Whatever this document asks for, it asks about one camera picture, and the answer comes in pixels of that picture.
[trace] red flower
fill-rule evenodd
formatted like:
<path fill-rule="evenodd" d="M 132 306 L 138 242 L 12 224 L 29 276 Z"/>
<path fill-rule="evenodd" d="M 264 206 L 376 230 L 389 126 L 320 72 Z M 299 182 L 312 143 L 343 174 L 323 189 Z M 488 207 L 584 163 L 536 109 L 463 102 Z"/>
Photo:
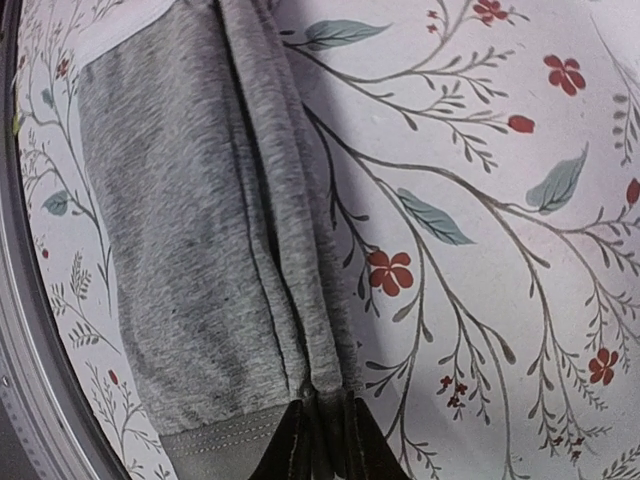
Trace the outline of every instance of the red flower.
<path fill-rule="evenodd" d="M 372 287 L 377 288 L 382 285 L 384 293 L 395 297 L 400 293 L 400 287 L 409 288 L 413 285 L 413 275 L 409 269 L 401 266 L 411 263 L 406 253 L 398 253 L 389 261 L 389 256 L 378 250 L 369 255 L 368 260 L 371 265 L 378 267 L 371 272 L 369 278 Z"/>
<path fill-rule="evenodd" d="M 640 198 L 640 182 L 634 178 L 627 188 L 627 202 L 629 205 L 635 205 L 638 198 Z"/>
<path fill-rule="evenodd" d="M 604 385 L 609 385 L 613 379 L 613 367 L 618 361 L 618 352 L 609 354 L 609 350 L 601 348 L 598 356 L 592 358 L 589 362 L 589 370 L 591 370 L 591 383 L 598 383 L 602 380 Z"/>
<path fill-rule="evenodd" d="M 116 375 L 116 372 L 114 372 L 113 370 L 109 370 L 109 378 L 114 385 L 118 385 L 118 376 Z"/>
<path fill-rule="evenodd" d="M 453 395 L 449 399 L 449 402 L 447 403 L 447 407 L 458 408 L 459 406 L 460 406 L 460 399 L 458 398 L 457 395 Z"/>
<path fill-rule="evenodd" d="M 491 0 L 478 0 L 478 3 L 474 5 L 473 10 L 480 15 L 482 22 L 490 26 L 494 18 L 498 20 L 505 20 L 509 14 L 500 8 L 500 2 Z"/>
<path fill-rule="evenodd" d="M 578 90 L 584 90 L 587 83 L 584 77 L 580 74 L 580 64 L 573 58 L 569 58 L 564 63 L 555 55 L 548 55 L 544 57 L 544 63 L 551 67 L 551 73 L 549 74 L 549 82 L 551 85 L 557 87 L 562 86 L 562 89 L 567 95 L 572 97 L 578 92 Z"/>
<path fill-rule="evenodd" d="M 440 383 L 442 384 L 442 388 L 447 388 L 453 383 L 453 379 L 449 375 L 447 375 L 446 377 L 442 377 L 440 379 Z"/>
<path fill-rule="evenodd" d="M 509 117 L 509 127 L 519 133 L 533 133 L 536 122 L 522 115 L 511 115 Z"/>
<path fill-rule="evenodd" d="M 69 72 L 69 60 L 63 59 L 56 68 L 56 80 L 65 77 Z"/>

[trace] red berry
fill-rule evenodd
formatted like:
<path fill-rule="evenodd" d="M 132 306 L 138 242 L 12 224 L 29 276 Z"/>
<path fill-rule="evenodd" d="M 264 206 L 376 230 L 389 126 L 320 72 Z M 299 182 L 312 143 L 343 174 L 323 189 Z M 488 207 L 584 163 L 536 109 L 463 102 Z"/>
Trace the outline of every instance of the red berry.
<path fill-rule="evenodd" d="M 627 188 L 627 202 L 629 205 L 634 205 L 638 198 L 640 198 L 640 182 L 634 178 Z"/>
<path fill-rule="evenodd" d="M 536 123 L 530 118 L 522 115 L 511 115 L 509 117 L 509 127 L 519 133 L 533 133 Z"/>
<path fill-rule="evenodd" d="M 114 385 L 118 385 L 118 376 L 116 375 L 116 372 L 114 372 L 113 370 L 109 370 L 109 378 Z"/>

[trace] leaf print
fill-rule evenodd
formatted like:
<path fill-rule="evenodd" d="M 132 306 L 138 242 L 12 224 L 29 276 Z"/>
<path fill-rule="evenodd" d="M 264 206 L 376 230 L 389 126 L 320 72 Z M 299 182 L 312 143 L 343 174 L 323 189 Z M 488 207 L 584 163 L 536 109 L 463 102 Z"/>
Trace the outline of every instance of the leaf print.
<path fill-rule="evenodd" d="M 45 88 L 42 93 L 42 101 L 49 107 L 53 108 L 53 95 L 51 94 L 51 90 Z"/>
<path fill-rule="evenodd" d="M 398 323 L 404 320 L 405 317 L 409 314 L 409 312 L 411 312 L 411 310 L 413 309 L 417 300 L 418 300 L 418 297 L 416 296 L 413 300 L 411 300 L 411 302 L 409 302 L 407 305 L 405 305 L 400 310 L 398 310 L 393 316 L 393 319 L 391 321 L 393 323 Z"/>
<path fill-rule="evenodd" d="M 538 208 L 542 215 L 549 215 L 569 203 L 578 185 L 588 151 L 587 143 L 578 158 L 563 160 L 553 167 L 542 183 L 527 192 L 527 203 Z"/>
<path fill-rule="evenodd" d="M 360 42 L 384 32 L 390 25 L 374 27 L 355 20 L 322 20 L 307 30 L 309 50 L 326 50 Z"/>
<path fill-rule="evenodd" d="M 416 219 L 418 224 L 441 242 L 448 245 L 474 243 L 460 231 L 456 222 L 447 213 L 424 203 L 404 188 L 399 188 L 397 195 L 405 210 Z"/>
<path fill-rule="evenodd" d="M 58 217 L 67 213 L 67 207 L 69 205 L 69 195 L 66 190 L 60 190 L 59 192 L 51 195 L 43 204 L 42 207 L 46 208 L 51 215 Z"/>

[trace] gray sweatpants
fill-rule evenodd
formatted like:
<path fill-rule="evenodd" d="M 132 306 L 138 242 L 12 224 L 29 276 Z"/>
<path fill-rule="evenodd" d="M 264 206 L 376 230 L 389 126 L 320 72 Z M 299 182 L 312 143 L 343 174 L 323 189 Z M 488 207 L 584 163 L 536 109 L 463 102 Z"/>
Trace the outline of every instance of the gray sweatpants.
<path fill-rule="evenodd" d="M 174 465 L 211 479 L 248 478 L 290 401 L 331 425 L 359 388 L 326 194 L 266 4 L 177 0 L 80 75 L 138 393 Z"/>

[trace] metal rim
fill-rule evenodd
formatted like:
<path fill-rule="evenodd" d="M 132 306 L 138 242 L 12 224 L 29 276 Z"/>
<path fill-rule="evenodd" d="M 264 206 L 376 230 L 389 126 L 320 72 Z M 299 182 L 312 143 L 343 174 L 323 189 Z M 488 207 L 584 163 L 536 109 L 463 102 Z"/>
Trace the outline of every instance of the metal rim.
<path fill-rule="evenodd" d="M 19 403 L 47 478 L 126 479 L 59 338 L 35 256 L 10 128 L 21 7 L 9 0 L 0 11 L 0 389 Z"/>

